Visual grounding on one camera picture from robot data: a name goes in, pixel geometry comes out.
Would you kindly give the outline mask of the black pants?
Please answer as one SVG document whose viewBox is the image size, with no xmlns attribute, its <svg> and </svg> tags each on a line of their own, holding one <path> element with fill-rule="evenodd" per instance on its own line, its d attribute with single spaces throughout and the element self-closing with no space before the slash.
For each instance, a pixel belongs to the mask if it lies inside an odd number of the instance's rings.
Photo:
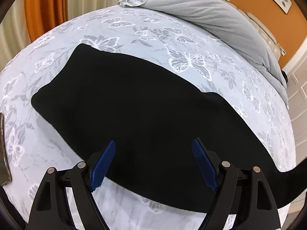
<svg viewBox="0 0 307 230">
<path fill-rule="evenodd" d="M 278 208 L 306 189 L 306 162 L 279 171 L 219 94 L 144 59 L 80 44 L 31 104 L 83 160 L 113 140 L 107 178 L 171 207 L 206 213 L 213 200 L 192 155 L 195 138 L 235 167 L 260 167 Z"/>
</svg>

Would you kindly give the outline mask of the black smartphone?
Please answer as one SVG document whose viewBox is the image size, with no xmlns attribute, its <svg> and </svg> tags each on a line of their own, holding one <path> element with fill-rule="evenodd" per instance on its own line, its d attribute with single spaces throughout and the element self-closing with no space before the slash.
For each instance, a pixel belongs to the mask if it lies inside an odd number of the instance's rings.
<svg viewBox="0 0 307 230">
<path fill-rule="evenodd" d="M 4 139 L 4 115 L 1 113 L 1 131 L 0 131 L 0 185 L 1 187 L 9 184 L 12 181 L 10 173 Z"/>
</svg>

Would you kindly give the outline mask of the white wardrobe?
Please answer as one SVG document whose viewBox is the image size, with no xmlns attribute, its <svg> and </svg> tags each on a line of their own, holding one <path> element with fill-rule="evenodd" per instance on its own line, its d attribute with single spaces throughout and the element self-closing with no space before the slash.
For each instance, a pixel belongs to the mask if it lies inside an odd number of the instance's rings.
<svg viewBox="0 0 307 230">
<path fill-rule="evenodd" d="M 287 94 L 289 99 L 289 116 L 294 132 L 296 162 L 306 158 L 306 56 L 287 73 Z"/>
</svg>

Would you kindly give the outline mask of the grey duvet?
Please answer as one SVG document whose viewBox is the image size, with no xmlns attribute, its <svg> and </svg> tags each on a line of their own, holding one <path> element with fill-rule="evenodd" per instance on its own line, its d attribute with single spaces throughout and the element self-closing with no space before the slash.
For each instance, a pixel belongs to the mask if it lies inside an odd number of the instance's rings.
<svg viewBox="0 0 307 230">
<path fill-rule="evenodd" d="M 288 104 L 276 57 L 252 23 L 231 5 L 221 0 L 119 0 L 119 5 L 164 12 L 202 27 L 243 56 Z"/>
</svg>

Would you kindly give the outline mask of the butterfly print bed sheet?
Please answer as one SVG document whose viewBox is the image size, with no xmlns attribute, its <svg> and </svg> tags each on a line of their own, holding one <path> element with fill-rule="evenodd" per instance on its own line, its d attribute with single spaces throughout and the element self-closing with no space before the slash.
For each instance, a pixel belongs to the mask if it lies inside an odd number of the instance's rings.
<svg viewBox="0 0 307 230">
<path fill-rule="evenodd" d="M 280 171 L 295 167 L 287 106 L 257 69 L 194 24 L 142 8 L 112 6 L 57 26 L 12 57 L 1 55 L 1 112 L 12 174 L 4 190 L 23 220 L 29 218 L 46 169 L 68 169 L 80 160 L 30 102 L 61 71 L 80 43 L 145 58 L 176 72 L 203 92 L 217 92 L 256 134 Z M 182 69 L 175 69 L 176 59 Z"/>
</svg>

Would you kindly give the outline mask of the orange curtain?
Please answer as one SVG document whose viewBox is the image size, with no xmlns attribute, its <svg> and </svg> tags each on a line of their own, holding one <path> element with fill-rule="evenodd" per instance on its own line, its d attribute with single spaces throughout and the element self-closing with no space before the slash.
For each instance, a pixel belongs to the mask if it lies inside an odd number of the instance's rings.
<svg viewBox="0 0 307 230">
<path fill-rule="evenodd" d="M 26 26 L 33 42 L 68 20 L 68 0 L 24 0 Z"/>
</svg>

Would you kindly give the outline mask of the cream curtain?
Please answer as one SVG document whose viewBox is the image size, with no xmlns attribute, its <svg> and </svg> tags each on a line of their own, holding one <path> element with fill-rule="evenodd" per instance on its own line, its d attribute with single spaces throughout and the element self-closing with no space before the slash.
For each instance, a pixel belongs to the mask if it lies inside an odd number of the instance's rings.
<svg viewBox="0 0 307 230">
<path fill-rule="evenodd" d="M 68 0 L 68 20 L 116 5 L 118 0 Z M 32 41 L 26 26 L 24 0 L 1 0 L 1 68 Z"/>
</svg>

